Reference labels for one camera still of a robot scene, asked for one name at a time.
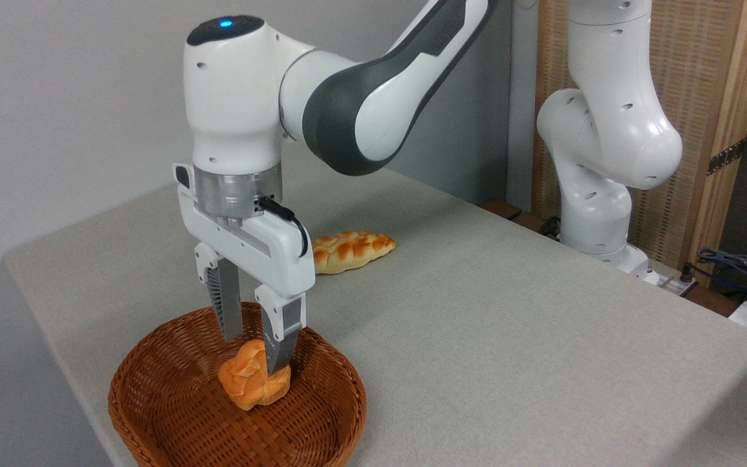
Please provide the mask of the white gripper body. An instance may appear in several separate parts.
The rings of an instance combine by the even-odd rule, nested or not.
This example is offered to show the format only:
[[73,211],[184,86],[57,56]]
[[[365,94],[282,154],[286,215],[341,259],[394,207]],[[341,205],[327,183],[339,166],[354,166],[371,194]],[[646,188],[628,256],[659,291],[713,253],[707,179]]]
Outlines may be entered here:
[[302,254],[308,234],[261,199],[279,202],[282,168],[252,174],[213,174],[176,163],[181,215],[189,233],[284,298],[314,285],[313,255]]

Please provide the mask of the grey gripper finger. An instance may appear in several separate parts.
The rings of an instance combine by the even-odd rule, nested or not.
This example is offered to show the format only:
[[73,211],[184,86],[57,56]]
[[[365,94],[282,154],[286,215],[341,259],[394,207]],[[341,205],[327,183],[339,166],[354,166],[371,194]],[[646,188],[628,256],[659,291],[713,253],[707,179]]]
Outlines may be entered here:
[[267,285],[255,290],[261,305],[267,374],[273,376],[291,361],[299,331],[306,328],[305,293],[284,298]]
[[243,334],[239,271],[235,264],[205,243],[195,247],[196,269],[207,287],[225,342]]

